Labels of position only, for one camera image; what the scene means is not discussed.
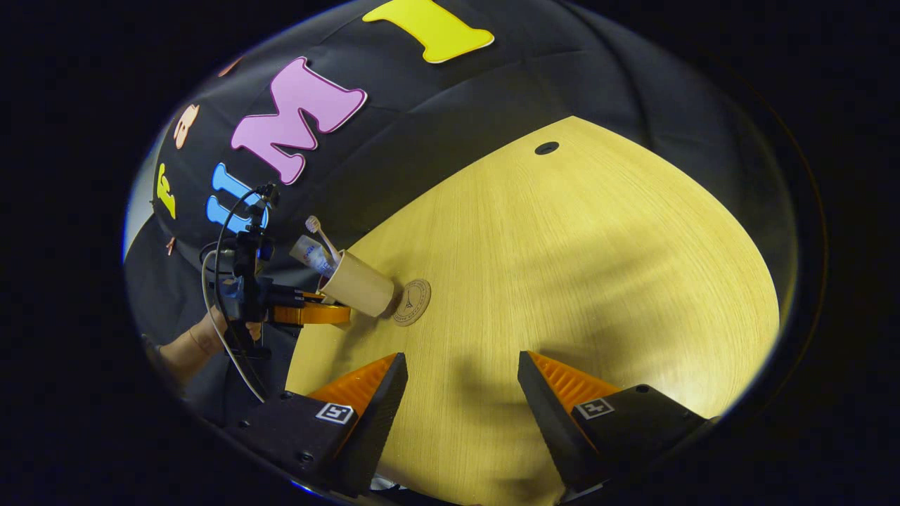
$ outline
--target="person's arm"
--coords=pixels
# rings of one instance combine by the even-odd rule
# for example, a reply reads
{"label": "person's arm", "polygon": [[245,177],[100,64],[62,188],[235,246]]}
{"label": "person's arm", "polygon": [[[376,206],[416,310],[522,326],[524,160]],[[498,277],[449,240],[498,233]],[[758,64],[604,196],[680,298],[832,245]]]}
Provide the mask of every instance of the person's arm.
{"label": "person's arm", "polygon": [[[210,358],[225,349],[213,324],[220,331],[225,331],[225,318],[215,306],[212,306],[210,311],[203,315],[202,320],[195,323],[187,332],[171,343],[159,347],[162,363],[182,387],[203,369]],[[253,340],[259,339],[260,327],[260,323],[247,324]]]}

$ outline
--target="white cable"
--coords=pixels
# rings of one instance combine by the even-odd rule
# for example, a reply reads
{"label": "white cable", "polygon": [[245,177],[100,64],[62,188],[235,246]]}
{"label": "white cable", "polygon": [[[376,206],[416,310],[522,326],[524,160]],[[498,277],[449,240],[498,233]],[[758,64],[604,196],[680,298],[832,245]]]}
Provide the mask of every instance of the white cable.
{"label": "white cable", "polygon": [[253,388],[252,384],[250,384],[249,380],[247,379],[247,376],[244,374],[243,369],[240,368],[238,361],[235,360],[234,355],[231,353],[231,348],[229,348],[228,343],[225,342],[225,338],[222,336],[222,333],[219,330],[219,327],[216,326],[216,320],[214,320],[212,318],[212,312],[211,312],[212,304],[210,304],[210,296],[206,293],[206,262],[207,262],[207,260],[210,259],[210,257],[212,255],[215,255],[215,254],[216,254],[215,250],[207,253],[206,257],[203,258],[203,265],[200,266],[200,283],[201,283],[201,289],[202,289],[202,293],[203,293],[203,303],[206,304],[206,312],[207,312],[207,314],[210,315],[210,321],[212,322],[212,327],[216,330],[216,335],[219,336],[219,340],[222,342],[222,346],[225,347],[225,351],[227,351],[228,356],[231,357],[231,362],[234,363],[234,367],[236,367],[238,369],[238,373],[240,374],[240,377],[243,378],[244,383],[247,385],[247,388],[250,389],[250,392],[252,392],[256,396],[256,398],[259,399],[260,402],[266,402],[265,400],[263,400],[263,396],[260,395],[255,388]]}

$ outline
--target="table surface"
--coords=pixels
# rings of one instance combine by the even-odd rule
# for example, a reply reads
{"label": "table surface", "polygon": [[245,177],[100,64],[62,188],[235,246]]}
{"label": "table surface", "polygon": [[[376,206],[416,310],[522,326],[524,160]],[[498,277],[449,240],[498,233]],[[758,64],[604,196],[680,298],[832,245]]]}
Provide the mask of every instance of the table surface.
{"label": "table surface", "polygon": [[[559,142],[537,155],[537,146]],[[704,417],[749,385],[779,328],[770,273],[737,220],[672,164],[569,117],[448,177],[349,249],[428,280],[408,327],[353,311],[306,326],[285,388],[310,393],[402,351],[409,382],[378,472],[461,504],[563,492],[518,385],[532,350]]]}

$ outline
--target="paper cup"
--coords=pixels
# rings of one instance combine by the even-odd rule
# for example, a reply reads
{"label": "paper cup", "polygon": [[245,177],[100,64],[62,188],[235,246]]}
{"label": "paper cup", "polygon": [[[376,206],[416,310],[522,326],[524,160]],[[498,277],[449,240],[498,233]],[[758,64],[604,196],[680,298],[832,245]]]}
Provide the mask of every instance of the paper cup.
{"label": "paper cup", "polygon": [[393,300],[394,283],[345,249],[331,278],[319,279],[319,292],[369,316],[378,317]]}

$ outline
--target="round coaster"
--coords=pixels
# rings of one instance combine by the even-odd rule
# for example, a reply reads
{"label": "round coaster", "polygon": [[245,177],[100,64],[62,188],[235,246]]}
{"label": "round coaster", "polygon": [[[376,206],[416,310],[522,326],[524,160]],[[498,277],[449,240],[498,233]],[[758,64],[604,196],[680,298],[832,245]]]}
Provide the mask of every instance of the round coaster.
{"label": "round coaster", "polygon": [[400,304],[393,314],[394,323],[406,327],[422,316],[431,301],[431,285],[424,279],[414,279],[403,287]]}

